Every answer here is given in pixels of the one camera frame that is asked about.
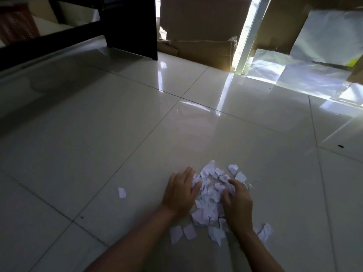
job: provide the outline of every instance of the hand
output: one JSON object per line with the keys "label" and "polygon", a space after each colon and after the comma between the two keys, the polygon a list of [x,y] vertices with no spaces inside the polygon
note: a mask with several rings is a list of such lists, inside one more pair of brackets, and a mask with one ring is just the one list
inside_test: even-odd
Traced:
{"label": "hand", "polygon": [[234,185],[236,196],[232,196],[227,190],[224,190],[222,203],[226,221],[235,235],[253,232],[253,202],[247,187],[235,179],[228,181]]}
{"label": "hand", "polygon": [[182,174],[172,174],[166,187],[162,205],[170,209],[176,216],[185,216],[192,209],[198,196],[202,182],[192,189],[193,167],[188,167]]}

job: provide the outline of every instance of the white tile floor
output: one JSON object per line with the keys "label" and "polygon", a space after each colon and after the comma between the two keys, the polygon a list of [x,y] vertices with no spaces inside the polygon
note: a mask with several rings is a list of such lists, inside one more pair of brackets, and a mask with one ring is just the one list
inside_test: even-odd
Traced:
{"label": "white tile floor", "polygon": [[[81,272],[160,202],[173,171],[211,159],[253,184],[254,224],[272,225],[286,271],[360,271],[363,166],[346,135],[358,137],[360,108],[166,54],[102,48],[54,63],[74,68],[53,83],[68,93],[0,121],[1,271]],[[348,146],[333,147],[341,137]],[[146,270],[246,269],[238,247],[197,232],[175,246],[166,235]]]}

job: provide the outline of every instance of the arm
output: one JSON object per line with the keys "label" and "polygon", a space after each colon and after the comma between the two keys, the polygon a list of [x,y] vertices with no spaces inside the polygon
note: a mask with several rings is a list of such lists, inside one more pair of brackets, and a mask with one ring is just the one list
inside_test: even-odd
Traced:
{"label": "arm", "polygon": [[252,227],[252,199],[245,185],[229,180],[236,188],[236,196],[224,191],[223,208],[227,223],[236,236],[253,272],[284,272],[262,244]]}
{"label": "arm", "polygon": [[193,189],[194,170],[188,167],[182,174],[173,174],[166,187],[163,202],[156,213],[142,226],[116,242],[85,272],[137,272],[143,267],[152,248],[178,217],[190,211],[201,183]]}

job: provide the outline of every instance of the forearm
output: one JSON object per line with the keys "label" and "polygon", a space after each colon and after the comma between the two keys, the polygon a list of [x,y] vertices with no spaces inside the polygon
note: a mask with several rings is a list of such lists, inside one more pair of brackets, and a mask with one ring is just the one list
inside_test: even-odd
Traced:
{"label": "forearm", "polygon": [[235,232],[252,272],[284,272],[253,231]]}
{"label": "forearm", "polygon": [[175,215],[170,210],[160,207],[146,224],[116,242],[85,272],[140,271],[152,248],[169,228],[174,217]]}

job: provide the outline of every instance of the floor tile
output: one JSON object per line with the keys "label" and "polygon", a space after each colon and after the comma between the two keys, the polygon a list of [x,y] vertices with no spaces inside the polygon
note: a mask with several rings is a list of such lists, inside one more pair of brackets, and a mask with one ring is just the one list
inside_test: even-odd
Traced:
{"label": "floor tile", "polygon": [[28,272],[70,221],[0,173],[0,271]]}
{"label": "floor tile", "polygon": [[0,167],[71,219],[179,100],[90,68],[77,93],[0,139]]}
{"label": "floor tile", "polygon": [[363,165],[323,149],[319,154],[338,271],[361,271]]}
{"label": "floor tile", "polygon": [[334,270],[316,149],[188,100],[175,105],[76,221],[112,244],[161,202],[172,172],[188,165],[199,171],[211,159],[225,170],[238,164],[253,184],[254,223],[272,225],[269,249],[286,271]]}
{"label": "floor tile", "polygon": [[183,98],[315,143],[309,99],[299,92],[208,68]]}
{"label": "floor tile", "polygon": [[310,96],[318,146],[363,162],[363,109]]}
{"label": "floor tile", "polygon": [[72,224],[31,272],[83,272],[107,247]]}
{"label": "floor tile", "polygon": [[98,68],[176,96],[182,96],[207,68],[165,53],[158,53],[158,58],[155,61],[107,47],[80,56]]}

